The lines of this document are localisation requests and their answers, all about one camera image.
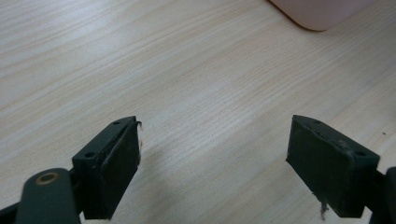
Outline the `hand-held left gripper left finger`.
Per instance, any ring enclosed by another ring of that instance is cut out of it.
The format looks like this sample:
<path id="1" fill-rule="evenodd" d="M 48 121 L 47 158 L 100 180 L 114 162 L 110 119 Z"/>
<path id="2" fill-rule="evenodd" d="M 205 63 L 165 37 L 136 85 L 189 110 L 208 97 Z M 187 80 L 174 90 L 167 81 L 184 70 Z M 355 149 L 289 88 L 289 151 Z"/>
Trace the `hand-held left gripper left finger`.
<path id="1" fill-rule="evenodd" d="M 136 116 L 112 121 L 73 158 L 86 219 L 111 219 L 141 160 Z"/>

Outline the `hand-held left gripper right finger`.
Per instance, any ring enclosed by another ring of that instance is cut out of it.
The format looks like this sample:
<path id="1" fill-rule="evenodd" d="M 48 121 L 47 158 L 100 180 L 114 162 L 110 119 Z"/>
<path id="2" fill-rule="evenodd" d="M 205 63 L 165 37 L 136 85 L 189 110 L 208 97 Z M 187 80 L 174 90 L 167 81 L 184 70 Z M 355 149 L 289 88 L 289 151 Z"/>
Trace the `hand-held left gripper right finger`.
<path id="1" fill-rule="evenodd" d="M 329 125 L 292 117 L 287 163 L 339 217 L 360 217 L 380 157 Z"/>

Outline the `pink plastic storage box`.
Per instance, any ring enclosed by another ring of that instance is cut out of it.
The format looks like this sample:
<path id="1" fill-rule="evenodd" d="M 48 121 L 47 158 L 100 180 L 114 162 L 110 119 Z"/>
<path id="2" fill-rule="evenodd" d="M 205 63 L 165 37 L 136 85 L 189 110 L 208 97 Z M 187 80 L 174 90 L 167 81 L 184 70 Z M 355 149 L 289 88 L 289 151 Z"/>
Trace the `pink plastic storage box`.
<path id="1" fill-rule="evenodd" d="M 305 29 L 326 31 L 378 0 L 269 0 Z"/>

